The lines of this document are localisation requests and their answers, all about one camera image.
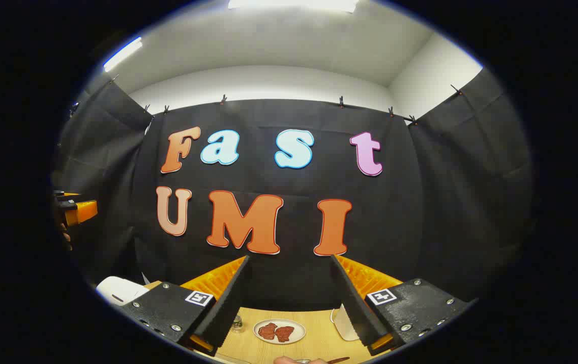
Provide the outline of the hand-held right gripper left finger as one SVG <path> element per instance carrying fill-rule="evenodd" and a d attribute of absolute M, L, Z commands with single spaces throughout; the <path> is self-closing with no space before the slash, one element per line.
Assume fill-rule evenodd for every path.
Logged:
<path fill-rule="evenodd" d="M 161 282 L 121 311 L 159 337 L 215 355 L 238 315 L 249 280 L 249 256 L 243 256 L 182 285 Z"/>

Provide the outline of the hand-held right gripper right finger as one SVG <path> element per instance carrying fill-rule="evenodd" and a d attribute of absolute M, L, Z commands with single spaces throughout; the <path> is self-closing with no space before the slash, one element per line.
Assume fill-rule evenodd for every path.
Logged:
<path fill-rule="evenodd" d="M 400 281 L 341 255 L 330 256 L 335 292 L 371 355 L 414 345 L 443 330 L 478 302 L 421 278 Z"/>

